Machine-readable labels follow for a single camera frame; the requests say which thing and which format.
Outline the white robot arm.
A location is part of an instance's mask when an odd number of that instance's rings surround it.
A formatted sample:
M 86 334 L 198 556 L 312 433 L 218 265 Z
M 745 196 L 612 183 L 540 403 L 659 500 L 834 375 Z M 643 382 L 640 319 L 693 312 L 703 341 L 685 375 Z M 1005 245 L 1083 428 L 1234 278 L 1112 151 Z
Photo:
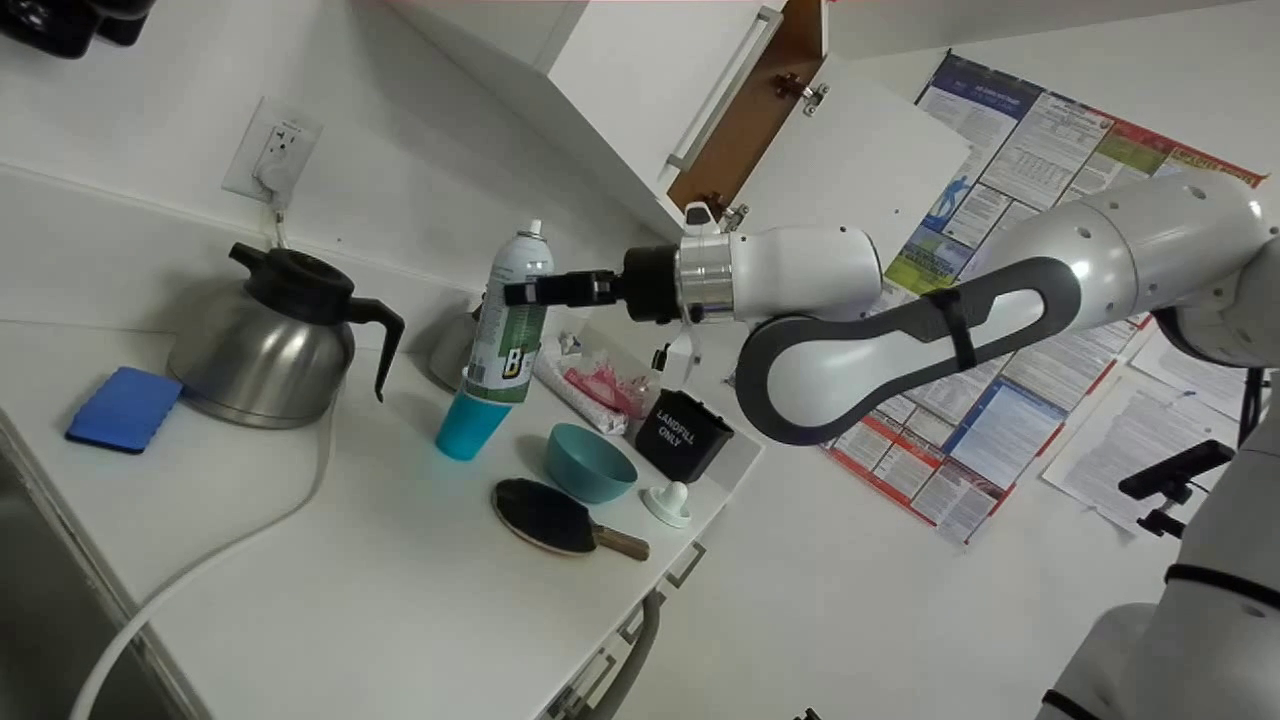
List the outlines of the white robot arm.
M 986 239 L 950 289 L 897 307 L 874 291 L 859 230 L 823 230 L 782 267 L 762 239 L 703 228 L 615 270 L 509 278 L 501 299 L 745 316 L 741 412 L 780 445 L 826 445 L 893 397 L 1134 312 L 1197 360 L 1277 373 L 1277 196 L 1223 172 L 1118 183 Z M 1036 720 L 1280 720 L 1280 403 L 1252 412 L 1164 592 L 1104 610 Z

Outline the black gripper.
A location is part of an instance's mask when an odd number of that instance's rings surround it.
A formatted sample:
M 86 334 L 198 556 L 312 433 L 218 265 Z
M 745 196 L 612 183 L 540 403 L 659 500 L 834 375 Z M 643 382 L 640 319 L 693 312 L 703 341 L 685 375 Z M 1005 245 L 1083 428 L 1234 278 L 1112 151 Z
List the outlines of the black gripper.
M 666 325 L 678 316 L 671 249 L 632 249 L 615 270 L 513 278 L 503 282 L 503 304 L 509 307 L 559 304 L 562 294 L 559 282 L 567 289 L 567 304 L 622 304 L 632 319 L 656 319 L 656 325 Z

